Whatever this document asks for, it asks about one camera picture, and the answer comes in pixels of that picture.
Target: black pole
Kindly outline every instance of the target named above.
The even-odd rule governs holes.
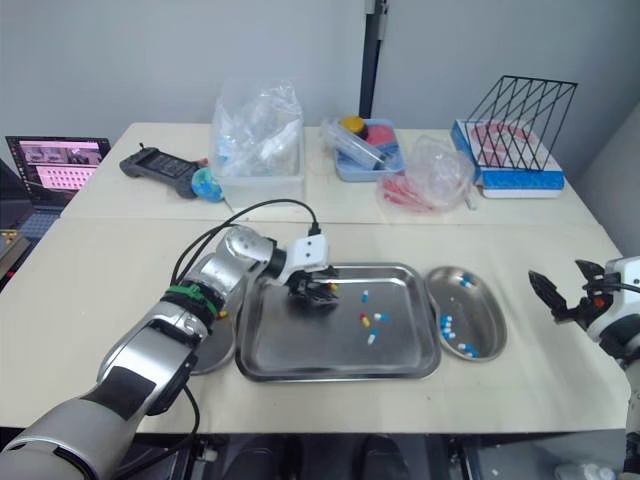
[[[371,118],[373,108],[373,92],[376,86],[378,57],[382,44],[381,22],[387,11],[386,0],[375,0],[374,11],[367,14],[364,31],[364,49],[362,52],[362,76],[360,79],[360,109],[362,118]]]

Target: laptop screen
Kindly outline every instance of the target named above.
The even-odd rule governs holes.
[[[104,138],[7,137],[34,206],[64,207],[109,151]]]

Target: white table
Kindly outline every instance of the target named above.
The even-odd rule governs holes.
[[[404,155],[409,155],[422,130],[398,130]],[[446,130],[429,134],[445,141]],[[171,188],[146,178],[126,177],[119,162],[136,152],[143,142],[186,160],[209,156],[208,124],[134,123],[113,146],[100,168],[64,210],[64,218],[175,218],[223,220],[232,214],[222,204],[185,200]],[[461,205],[443,215],[416,215],[382,208],[375,183],[346,183],[335,174],[333,158],[322,148],[318,128],[305,129],[306,201],[322,222],[372,224],[449,225],[597,225],[587,207],[567,183],[553,200],[485,199],[477,191],[476,211]],[[270,207],[250,213],[244,220],[306,222],[306,212],[296,207]]]
[[[158,192],[151,183],[147,187]],[[75,204],[76,212],[83,207]],[[166,288],[177,254],[210,225],[72,217],[53,226],[0,295],[0,425],[28,425],[90,388],[109,347]],[[253,226],[282,242],[305,230],[293,223]],[[202,410],[202,432],[471,433],[624,426],[628,386],[622,371],[577,325],[556,326],[527,279],[529,269],[543,272],[569,302],[576,301],[581,276],[572,260],[604,262],[619,255],[599,226],[323,227],[337,262],[403,262],[421,274],[453,264],[480,275],[506,317],[505,351],[485,364],[443,352],[440,368],[422,380],[333,384],[252,383],[231,363],[189,382]],[[191,424],[190,407],[180,397],[167,414],[146,419],[141,431],[184,432]]]

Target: green cable tie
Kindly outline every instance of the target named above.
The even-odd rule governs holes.
[[[218,310],[215,305],[209,301],[207,297],[205,297],[200,291],[200,286],[193,284],[188,287],[182,287],[180,285],[171,285],[165,293],[179,293],[181,295],[186,295],[187,297],[197,301],[204,302],[207,306],[207,309],[213,314],[214,317],[218,316]]]

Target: laptop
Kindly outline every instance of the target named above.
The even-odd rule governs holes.
[[[106,138],[6,137],[31,209],[18,224],[39,240],[110,150]]]

